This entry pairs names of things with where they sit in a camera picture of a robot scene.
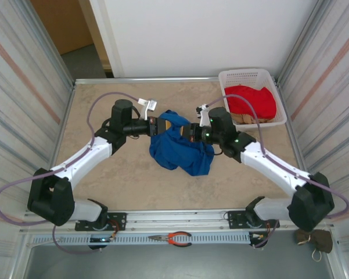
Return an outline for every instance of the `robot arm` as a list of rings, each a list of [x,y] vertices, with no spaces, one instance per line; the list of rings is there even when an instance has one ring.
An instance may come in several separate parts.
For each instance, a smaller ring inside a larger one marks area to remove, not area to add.
[[[80,160],[60,173],[36,179],[31,185],[28,209],[57,226],[71,220],[85,220],[96,229],[107,223],[107,207],[99,202],[80,201],[73,198],[73,190],[80,180],[101,161],[111,157],[133,135],[154,136],[170,127],[167,121],[148,117],[156,101],[139,100],[144,107],[140,119],[132,118],[133,105],[128,100],[118,100],[112,108],[111,118],[106,120],[95,133],[94,142],[89,142],[71,158],[52,168],[65,168],[70,162],[89,152]],[[205,105],[199,107],[200,124],[192,123],[183,127],[182,136],[189,141],[218,144],[223,153],[239,163],[250,166],[271,179],[290,196],[289,199],[269,200],[258,197],[247,208],[249,222],[269,219],[292,220],[298,227],[311,231],[333,208],[330,192],[289,174],[265,158],[261,145],[252,136],[238,132],[230,114],[224,108],[214,108],[208,112]],[[280,165],[292,170],[300,177],[310,178],[329,187],[328,180],[321,173],[310,175],[296,169],[280,158],[266,151]],[[49,171],[39,169],[35,176]]]
[[[73,190],[89,171],[124,145],[127,136],[157,134],[157,119],[147,116],[148,111],[155,109],[157,102],[140,99],[138,103],[143,105],[141,118],[133,119],[132,102],[124,99],[116,101],[112,107],[111,118],[106,120],[95,133],[93,144],[90,141],[72,157],[50,170],[65,169],[64,171],[34,180],[28,199],[28,209],[57,226],[67,221],[85,220],[91,222],[94,228],[104,227],[107,221],[107,207],[92,200],[74,199]],[[89,151],[85,156],[66,167],[87,149]],[[50,171],[39,169],[34,175]]]
[[[218,144],[223,153],[247,166],[250,166],[272,180],[290,196],[289,199],[254,200],[247,210],[250,221],[253,219],[291,220],[305,231],[311,231],[334,208],[332,194],[318,188],[300,177],[314,180],[329,188],[326,177],[321,173],[311,175],[299,170],[272,153],[265,153],[277,164],[291,170],[290,174],[272,163],[262,153],[261,144],[252,136],[238,132],[232,123],[231,115],[224,108],[214,108],[208,112],[206,107],[197,109],[200,124],[191,124],[190,141],[202,141],[208,144]]]

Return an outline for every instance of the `white basket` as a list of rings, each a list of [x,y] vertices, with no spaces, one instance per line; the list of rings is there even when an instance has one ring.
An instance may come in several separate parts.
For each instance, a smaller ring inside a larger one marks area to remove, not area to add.
[[[261,123],[261,127],[272,127],[286,122],[286,113],[281,103],[280,96],[276,90],[274,81],[271,78],[271,75],[268,71],[264,69],[240,69],[240,70],[230,70],[222,71],[218,75],[218,78],[221,83],[222,94],[226,95],[225,88],[235,86],[235,85],[245,85],[251,88],[260,90],[263,87],[266,87],[274,96],[276,102],[276,116],[274,122],[271,123]],[[226,110],[229,112],[227,98],[224,98]],[[234,125],[238,131],[246,131],[250,129],[257,128],[256,124],[237,124],[233,120]]]

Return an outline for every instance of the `white wall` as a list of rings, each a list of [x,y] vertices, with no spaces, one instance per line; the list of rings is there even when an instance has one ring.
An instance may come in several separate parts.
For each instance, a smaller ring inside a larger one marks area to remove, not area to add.
[[[116,77],[278,74],[316,0],[90,0]]]

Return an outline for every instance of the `metal enclosure wall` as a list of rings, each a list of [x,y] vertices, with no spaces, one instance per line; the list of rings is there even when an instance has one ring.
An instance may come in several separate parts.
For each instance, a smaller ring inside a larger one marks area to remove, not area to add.
[[[49,167],[73,82],[26,1],[0,0],[0,187]],[[3,211],[21,220],[29,184],[5,191]],[[0,218],[0,278],[9,278],[19,227]]]
[[[308,170],[349,199],[349,0],[325,5],[279,81]],[[349,212],[334,222],[349,263]]]

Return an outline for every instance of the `beige tabletop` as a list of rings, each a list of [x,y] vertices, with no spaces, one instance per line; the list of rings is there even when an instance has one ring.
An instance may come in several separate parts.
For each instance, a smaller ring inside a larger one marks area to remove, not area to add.
[[[58,163],[82,148],[91,133],[85,122],[91,103],[110,91],[129,93],[137,98],[158,101],[158,116],[167,109],[192,122],[195,108],[221,96],[219,83],[142,83],[78,85],[72,103]],[[97,130],[110,117],[111,107],[121,96],[107,96],[96,106],[91,123]],[[222,106],[223,101],[215,106]],[[248,132],[259,138],[256,131]],[[284,125],[263,129],[266,148],[290,164],[296,165]],[[284,198],[285,193],[258,171],[224,155],[214,157],[209,175],[192,177],[181,168],[167,170],[149,154],[150,138],[127,139],[112,157],[90,171],[74,191],[77,198],[92,198],[110,210],[221,209],[242,208],[260,195]]]

